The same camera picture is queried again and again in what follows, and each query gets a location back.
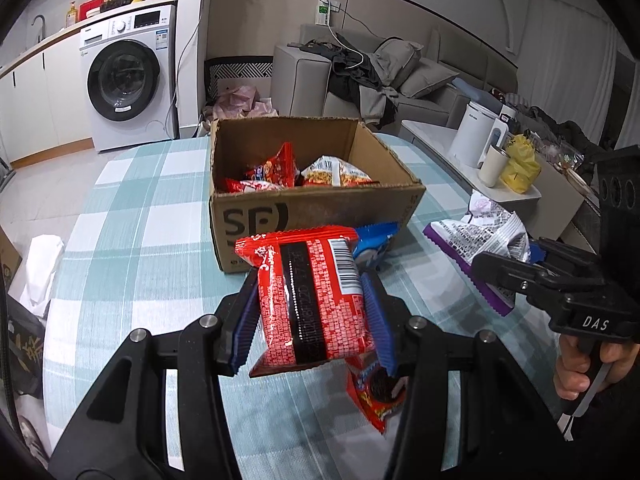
white cabinet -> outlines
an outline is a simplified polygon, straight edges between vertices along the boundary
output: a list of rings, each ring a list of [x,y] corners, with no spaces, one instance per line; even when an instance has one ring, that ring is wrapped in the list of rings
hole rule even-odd
[[[91,137],[84,98],[86,78],[80,69],[79,35],[47,47],[44,61],[49,106],[60,144]]]
[[[0,136],[9,161],[91,137],[77,34],[0,79]]]
[[[1,135],[9,161],[57,146],[43,54],[30,57],[1,81]]]
[[[0,137],[2,137],[2,158],[11,160],[6,151],[5,139],[14,130],[14,74],[9,72],[0,79]]]

faucet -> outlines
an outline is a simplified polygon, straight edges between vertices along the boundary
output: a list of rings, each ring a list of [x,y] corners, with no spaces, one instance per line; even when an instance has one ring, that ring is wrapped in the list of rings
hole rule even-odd
[[[38,14],[38,15],[33,19],[33,21],[31,22],[31,25],[32,25],[32,26],[33,26],[33,25],[35,25],[36,20],[37,20],[38,18],[42,18],[42,38],[38,37],[38,43],[40,43],[42,40],[44,40],[44,39],[47,37],[47,35],[46,35],[46,33],[45,33],[44,16],[43,16],[42,14]]]

white mug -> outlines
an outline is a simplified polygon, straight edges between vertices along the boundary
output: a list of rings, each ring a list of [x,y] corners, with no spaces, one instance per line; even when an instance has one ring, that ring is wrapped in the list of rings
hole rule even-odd
[[[487,187],[495,186],[508,161],[509,155],[504,150],[489,146],[482,168],[478,171],[478,178]]]

blue snack package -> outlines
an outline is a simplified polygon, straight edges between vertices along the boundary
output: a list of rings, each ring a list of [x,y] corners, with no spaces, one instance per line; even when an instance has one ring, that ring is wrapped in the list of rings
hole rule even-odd
[[[373,269],[382,261],[389,240],[398,232],[396,222],[372,224],[364,227],[356,227],[358,244],[353,250],[353,259],[358,270]]]

black label stripe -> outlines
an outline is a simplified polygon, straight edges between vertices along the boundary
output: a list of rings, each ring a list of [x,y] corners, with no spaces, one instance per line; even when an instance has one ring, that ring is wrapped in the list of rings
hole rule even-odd
[[[283,244],[280,254],[296,363],[326,361],[326,343],[306,242]]]

